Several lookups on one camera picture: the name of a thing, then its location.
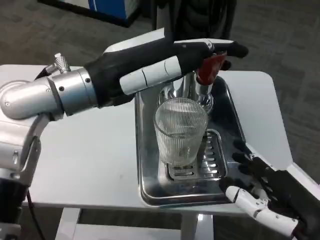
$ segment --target ribbed drinking glass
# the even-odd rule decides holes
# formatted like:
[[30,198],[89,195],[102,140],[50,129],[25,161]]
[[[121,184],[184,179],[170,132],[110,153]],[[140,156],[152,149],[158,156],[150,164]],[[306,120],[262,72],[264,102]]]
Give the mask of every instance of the ribbed drinking glass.
[[177,97],[162,103],[154,116],[160,159],[173,166],[191,164],[207,124],[207,112],[191,99]]

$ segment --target table leg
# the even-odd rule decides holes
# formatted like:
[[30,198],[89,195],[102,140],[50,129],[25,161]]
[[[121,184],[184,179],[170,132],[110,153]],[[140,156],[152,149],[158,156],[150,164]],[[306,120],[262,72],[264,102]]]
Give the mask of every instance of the table leg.
[[80,208],[65,207],[62,211],[58,230],[55,240],[73,240],[80,216]]
[[214,240],[213,215],[183,213],[181,240]]
[[182,213],[181,240],[195,240],[198,215],[196,213]]

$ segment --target metal drip grate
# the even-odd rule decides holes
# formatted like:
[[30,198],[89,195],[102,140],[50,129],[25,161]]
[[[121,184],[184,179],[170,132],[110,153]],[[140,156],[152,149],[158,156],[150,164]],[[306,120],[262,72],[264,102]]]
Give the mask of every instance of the metal drip grate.
[[208,129],[202,138],[196,160],[186,166],[172,167],[168,164],[168,173],[173,180],[219,180],[226,175],[223,156],[219,133]]

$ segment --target metal base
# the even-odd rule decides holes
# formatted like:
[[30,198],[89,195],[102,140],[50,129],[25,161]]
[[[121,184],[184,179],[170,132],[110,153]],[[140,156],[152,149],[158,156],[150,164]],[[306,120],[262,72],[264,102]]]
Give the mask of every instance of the metal base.
[[218,77],[211,90],[215,105],[209,114],[207,128],[212,139],[216,139],[212,141],[215,152],[209,154],[208,148],[204,152],[200,149],[197,161],[189,169],[175,169],[159,160],[153,118],[159,93],[164,87],[162,84],[142,91],[135,98],[137,166],[142,199],[149,205],[167,207],[228,203],[219,188],[219,179],[229,176],[249,183],[251,178],[240,173],[238,163],[232,159],[237,151],[233,141],[245,139],[226,82]]

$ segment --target robotic arm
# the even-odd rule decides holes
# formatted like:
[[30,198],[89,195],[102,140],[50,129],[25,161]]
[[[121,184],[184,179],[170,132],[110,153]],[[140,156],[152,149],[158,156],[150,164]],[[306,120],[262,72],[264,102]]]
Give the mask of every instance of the robotic arm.
[[320,187],[298,165],[278,170],[242,140],[234,146],[241,153],[233,159],[239,170],[256,180],[245,185],[239,179],[219,183],[228,199],[257,222],[298,240],[320,239]]
[[[50,121],[91,109],[121,105],[136,92],[174,81],[198,69],[204,59],[248,49],[231,40],[172,42],[158,29],[107,48],[98,59],[70,71],[61,55],[35,81],[0,86],[0,239],[17,239],[21,205],[41,152],[40,135]],[[59,69],[59,75],[49,76]]]

